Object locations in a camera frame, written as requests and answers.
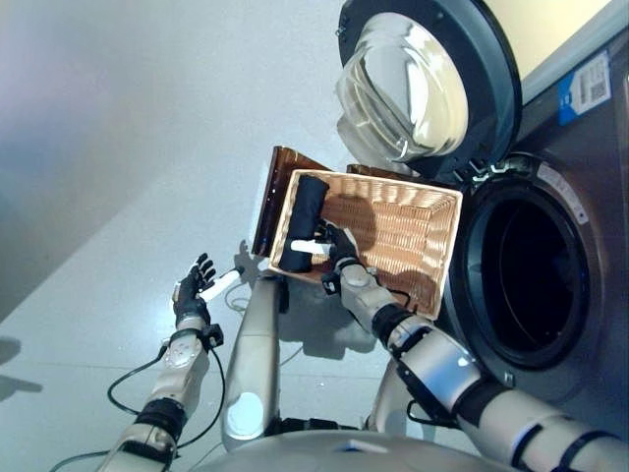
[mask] wire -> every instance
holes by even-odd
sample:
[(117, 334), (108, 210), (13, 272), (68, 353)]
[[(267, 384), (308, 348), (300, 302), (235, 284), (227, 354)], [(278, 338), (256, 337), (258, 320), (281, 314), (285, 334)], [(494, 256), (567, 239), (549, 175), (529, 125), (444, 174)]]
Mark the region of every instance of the wire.
[(282, 362), (279, 363), (279, 367), (283, 367), (286, 364), (288, 364), (289, 362), (291, 362), (293, 359), (295, 359), (297, 357), (297, 355), (302, 352), (304, 350), (304, 345), (300, 346), (299, 349), (297, 349), (293, 354), (291, 354), (290, 356), (288, 356), (286, 359), (284, 359)]
[(148, 369), (153, 364), (158, 363), (161, 360), (161, 358), (164, 357), (164, 353), (166, 352), (166, 348), (167, 348), (167, 346), (165, 344), (162, 345), (159, 348), (159, 352), (157, 353), (157, 357), (155, 357), (152, 361), (147, 362), (146, 364), (142, 364), (141, 366), (139, 366), (136, 369), (133, 369), (132, 371), (128, 372), (127, 374), (125, 374), (121, 378), (119, 378), (116, 381), (114, 381), (114, 383), (112, 385), (110, 385), (109, 388), (107, 388), (107, 398), (109, 398), (109, 401), (111, 401), (116, 408), (119, 408), (122, 411), (124, 411), (125, 413), (129, 413), (130, 415), (137, 416), (137, 415), (140, 414), (140, 412), (138, 410), (134, 410), (133, 408), (130, 408), (127, 405), (119, 402), (114, 397), (114, 393), (113, 393), (114, 388), (116, 386), (118, 386), (119, 384), (121, 384), (122, 382), (124, 382), (126, 379), (134, 376), (135, 374), (143, 371), (144, 369)]
[[(212, 427), (216, 424), (216, 421), (218, 421), (218, 418), (220, 416), (220, 412), (223, 409), (223, 403), (225, 402), (225, 373), (223, 372), (223, 365), (220, 362), (220, 359), (218, 358), (218, 356), (216, 355), (216, 352), (214, 352), (214, 349), (210, 347), (210, 352), (212, 353), (212, 355), (214, 356), (214, 359), (216, 359), (216, 363), (218, 364), (218, 370), (220, 371), (220, 381), (221, 381), (221, 394), (220, 394), (220, 404), (218, 406), (218, 411), (216, 412), (216, 415), (214, 415), (214, 418), (212, 419), (212, 422), (209, 424), (209, 426), (207, 428), (205, 428), (203, 431), (201, 431), (198, 435), (196, 435), (194, 438), (192, 438), (191, 440), (184, 442), (183, 444), (179, 444), (177, 447), (178, 449), (183, 449), (184, 447), (195, 443), (196, 441), (198, 441), (199, 439), (201, 439), (209, 430), (212, 429)], [(136, 369), (133, 369), (132, 371), (130, 371), (128, 374), (125, 374), (124, 376), (122, 376), (120, 379), (116, 380), (108, 389), (107, 389), (107, 398), (109, 398), (109, 401), (111, 401), (114, 405), (116, 405), (116, 407), (120, 408), (121, 410), (133, 414), (133, 415), (138, 415), (139, 412), (137, 412), (136, 410), (129, 408), (126, 405), (123, 405), (122, 403), (120, 403), (118, 400), (116, 400), (113, 396), (112, 390), (119, 385), (121, 382), (125, 381), (126, 379), (128, 379), (131, 376), (134, 376), (135, 374), (137, 374), (138, 372), (143, 371), (144, 369), (149, 368), (150, 366), (152, 366), (153, 364), (159, 362), (159, 360), (164, 356), (164, 353), (166, 352), (166, 346), (162, 346), (159, 349), (159, 353), (157, 354), (157, 357), (155, 359), (153, 359), (150, 362), (147, 362), (146, 364), (143, 364), (141, 366), (139, 366)], [(84, 459), (90, 459), (93, 457), (100, 457), (103, 455), (107, 455), (109, 453), (109, 450), (99, 450), (99, 451), (95, 451), (95, 452), (87, 452), (85, 454), (79, 454), (79, 455), (73, 455), (72, 457), (68, 457), (67, 459), (62, 460), (61, 462), (58, 462), (57, 464), (54, 465), (54, 467), (52, 467), (52, 469), (50, 469), (49, 472), (57, 472), (59, 469), (61, 469), (62, 467), (75, 462), (77, 460), (84, 460)]]
[(459, 425), (457, 425), (454, 421), (434, 421), (434, 420), (424, 420), (422, 418), (418, 418), (411, 414), (411, 408), (413, 407), (413, 403), (417, 403), (416, 400), (409, 401), (409, 404), (406, 405), (406, 417), (414, 423), (420, 423), (421, 425), (428, 426), (437, 426), (442, 428), (448, 428), (450, 430), (460, 430)]
[(214, 349), (210, 347), (209, 351), (214, 356), (214, 359), (216, 359), (216, 364), (218, 364), (218, 371), (220, 372), (221, 393), (220, 393), (220, 403), (218, 405), (218, 410), (216, 411), (214, 418), (212, 419), (211, 423), (209, 424), (207, 428), (205, 428), (203, 431), (201, 431), (198, 435), (196, 435), (191, 440), (186, 441), (183, 444), (178, 444), (177, 445), (178, 449), (183, 449), (184, 447), (192, 443), (195, 443), (196, 441), (200, 440), (203, 436), (205, 436), (205, 434), (209, 430), (211, 430), (212, 427), (216, 424), (216, 422), (218, 421), (218, 418), (220, 417), (220, 412), (223, 410), (223, 403), (225, 402), (225, 373), (223, 372), (223, 365), (221, 364), (220, 359), (218, 358), (216, 353), (214, 352)]
[(72, 462), (76, 462), (77, 460), (84, 460), (84, 459), (92, 459), (94, 457), (100, 457), (103, 455), (107, 455), (109, 453), (108, 450), (98, 450), (96, 452), (87, 452), (85, 454), (79, 454), (79, 455), (73, 455), (72, 457), (68, 457), (67, 459), (63, 459), (61, 462), (57, 462), (57, 464), (54, 465), (54, 467), (52, 469), (49, 470), (49, 472), (57, 472), (60, 468), (72, 463)]
[[(234, 290), (242, 287), (243, 285), (246, 285), (246, 283), (243, 282), (239, 285), (234, 285), (232, 288), (230, 288), (229, 290), (225, 292), (225, 296), (223, 297), (223, 301), (225, 302), (225, 305), (227, 305), (227, 308), (238, 313), (240, 316), (242, 316), (243, 313), (247, 311), (247, 304), (249, 303), (249, 299), (245, 297), (237, 297), (229, 301), (227, 300), (227, 298), (232, 294), (232, 292), (234, 292)], [(238, 305), (235, 302), (245, 302), (245, 306)]]
[(406, 297), (406, 303), (404, 303), (404, 308), (409, 308), (409, 304), (411, 303), (411, 295), (409, 295), (408, 292), (405, 292), (403, 290), (395, 290), (393, 288), (389, 288), (388, 290), (391, 293), (397, 293), (398, 295), (404, 295)]

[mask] wicker basket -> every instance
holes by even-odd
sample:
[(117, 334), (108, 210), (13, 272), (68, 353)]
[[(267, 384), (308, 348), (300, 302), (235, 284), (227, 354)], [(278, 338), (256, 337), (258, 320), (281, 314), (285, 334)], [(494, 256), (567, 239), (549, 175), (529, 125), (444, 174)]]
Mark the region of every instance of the wicker basket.
[(427, 185), (316, 170), (293, 172), (269, 256), (269, 268), (320, 282), (329, 271), (325, 256), (313, 256), (313, 270), (290, 273), (278, 267), (284, 250), (299, 178), (312, 175), (330, 188), (321, 217), (348, 227), (366, 266), (377, 267), (380, 282), (411, 297), (411, 309), (436, 319), (463, 196)]

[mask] black towel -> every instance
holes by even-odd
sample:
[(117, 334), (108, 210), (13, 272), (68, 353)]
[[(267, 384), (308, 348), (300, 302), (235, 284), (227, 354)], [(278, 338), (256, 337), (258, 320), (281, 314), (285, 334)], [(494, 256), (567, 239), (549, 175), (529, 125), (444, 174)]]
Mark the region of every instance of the black towel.
[(309, 272), (313, 267), (313, 255), (293, 251), (291, 243), (298, 239), (310, 240), (321, 215), (323, 200), (329, 185), (316, 177), (302, 175), (297, 185), (297, 194), (293, 204), (293, 214), (288, 223), (288, 234), (284, 242), (284, 252), (279, 261), (279, 268), (287, 272)]

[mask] washing machine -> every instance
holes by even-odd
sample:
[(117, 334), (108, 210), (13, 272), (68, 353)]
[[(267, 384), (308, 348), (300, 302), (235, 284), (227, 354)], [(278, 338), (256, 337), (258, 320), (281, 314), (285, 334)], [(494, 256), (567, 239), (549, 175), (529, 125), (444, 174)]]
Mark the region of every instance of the washing machine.
[(464, 193), (438, 323), (506, 385), (627, 440), (626, 25), (526, 105), (481, 1), (351, 0), (337, 34), (350, 151)]

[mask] black cable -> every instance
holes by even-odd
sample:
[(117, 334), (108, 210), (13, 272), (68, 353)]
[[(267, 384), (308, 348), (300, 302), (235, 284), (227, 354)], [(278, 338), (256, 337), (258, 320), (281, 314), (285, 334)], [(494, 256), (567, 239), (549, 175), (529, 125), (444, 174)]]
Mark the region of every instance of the black cable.
[[(218, 411), (216, 412), (216, 415), (214, 415), (214, 418), (212, 419), (211, 423), (209, 424), (209, 426), (207, 428), (205, 428), (203, 431), (201, 431), (198, 435), (196, 435), (194, 438), (192, 438), (189, 441), (184, 442), (183, 444), (179, 444), (177, 446), (178, 449), (182, 449), (192, 443), (195, 443), (196, 441), (198, 441), (199, 439), (201, 439), (209, 430), (211, 430), (213, 428), (213, 426), (216, 424), (216, 422), (218, 421), (218, 418), (220, 416), (220, 412), (223, 409), (223, 403), (225, 402), (225, 373), (223, 372), (223, 365), (220, 362), (220, 359), (218, 358), (218, 356), (216, 355), (216, 353), (214, 352), (214, 349), (212, 349), (210, 347), (210, 352), (212, 353), (212, 355), (214, 356), (214, 359), (216, 359), (216, 364), (218, 364), (218, 370), (220, 372), (220, 382), (221, 382), (221, 394), (220, 394), (220, 404), (218, 405)], [(125, 374), (123, 377), (121, 377), (120, 379), (118, 379), (117, 381), (115, 381), (108, 389), (107, 389), (107, 398), (109, 398), (109, 401), (111, 401), (114, 405), (116, 405), (118, 408), (120, 408), (121, 410), (127, 412), (127, 413), (131, 413), (133, 415), (138, 415), (138, 412), (136, 412), (134, 409), (129, 408), (126, 405), (123, 405), (122, 403), (120, 403), (118, 400), (116, 400), (113, 397), (112, 394), (112, 390), (119, 385), (121, 382), (125, 381), (126, 379), (128, 379), (131, 376), (134, 376), (135, 374), (137, 374), (138, 372), (143, 371), (144, 369), (149, 368), (150, 366), (152, 366), (153, 364), (157, 363), (163, 356), (164, 353), (166, 352), (166, 346), (162, 346), (159, 349), (159, 353), (157, 354), (157, 357), (155, 359), (153, 359), (150, 362), (147, 362), (146, 364), (143, 364), (141, 366), (139, 366), (136, 369), (133, 369), (132, 371), (130, 371), (128, 374)], [(57, 472), (59, 469), (61, 469), (62, 467), (72, 463), (72, 462), (76, 462), (77, 460), (84, 460), (84, 459), (91, 459), (93, 457), (100, 457), (103, 455), (107, 455), (109, 453), (109, 450), (98, 450), (95, 452), (87, 452), (85, 454), (78, 454), (78, 455), (73, 455), (72, 457), (68, 457), (67, 459), (63, 459), (61, 462), (58, 462), (57, 464), (55, 464), (52, 469), (50, 469), (49, 472)]]
[(409, 304), (411, 303), (411, 295), (403, 290), (395, 290), (393, 288), (388, 289), (391, 293), (397, 293), (398, 295), (404, 295), (406, 297), (406, 303), (404, 303), (404, 308), (409, 308)]
[(296, 350), (293, 354), (291, 354), (290, 356), (288, 356), (286, 359), (284, 359), (282, 362), (279, 363), (279, 367), (284, 367), (286, 364), (288, 364), (289, 362), (291, 362), (293, 359), (295, 359), (297, 357), (297, 355), (302, 352), (304, 350), (304, 345), (302, 344), (300, 346), (300, 348), (298, 350)]
[(57, 472), (61, 467), (64, 467), (72, 462), (76, 462), (77, 460), (84, 459), (92, 459), (93, 457), (100, 457), (102, 455), (107, 455), (109, 453), (108, 450), (98, 450), (96, 452), (88, 452), (85, 454), (73, 455), (72, 457), (68, 457), (67, 459), (63, 459), (61, 462), (55, 464), (55, 466), (49, 470), (49, 472)]
[(216, 422), (218, 421), (218, 418), (220, 417), (220, 412), (223, 410), (223, 403), (225, 402), (225, 373), (223, 372), (223, 365), (221, 364), (220, 359), (218, 358), (216, 353), (214, 352), (214, 349), (210, 347), (209, 351), (214, 356), (214, 359), (216, 359), (216, 364), (218, 364), (218, 371), (220, 372), (221, 393), (220, 393), (220, 403), (218, 404), (218, 410), (216, 411), (214, 418), (212, 419), (211, 423), (209, 424), (207, 428), (205, 428), (203, 431), (201, 431), (198, 435), (196, 435), (191, 440), (186, 441), (183, 444), (178, 444), (177, 445), (178, 449), (183, 449), (184, 447), (192, 443), (195, 443), (196, 441), (200, 440), (203, 436), (205, 436), (205, 434), (209, 430), (211, 430), (213, 426), (216, 424)]
[(126, 379), (134, 376), (135, 374), (143, 371), (144, 369), (148, 369), (153, 364), (157, 364), (161, 360), (161, 358), (164, 357), (164, 353), (166, 352), (166, 349), (167, 349), (167, 346), (165, 344), (162, 345), (159, 348), (157, 357), (155, 357), (152, 361), (147, 362), (146, 364), (142, 364), (136, 369), (133, 369), (132, 371), (128, 372), (121, 378), (114, 381), (114, 383), (110, 385), (109, 388), (107, 388), (107, 398), (109, 398), (109, 401), (111, 401), (116, 408), (120, 408), (122, 411), (124, 411), (125, 413), (129, 413), (130, 415), (138, 416), (140, 414), (138, 410), (129, 408), (127, 405), (124, 405), (123, 403), (119, 402), (116, 398), (114, 398), (114, 393), (113, 393), (114, 388), (118, 386), (119, 384), (121, 384), (122, 382), (124, 382)]
[(416, 400), (409, 401), (409, 404), (406, 405), (406, 417), (411, 420), (413, 423), (420, 423), (421, 425), (428, 426), (436, 426), (441, 428), (448, 428), (450, 430), (460, 430), (459, 425), (454, 421), (434, 421), (434, 420), (424, 420), (422, 418), (417, 418), (411, 414), (411, 408), (413, 407), (413, 403), (417, 403)]

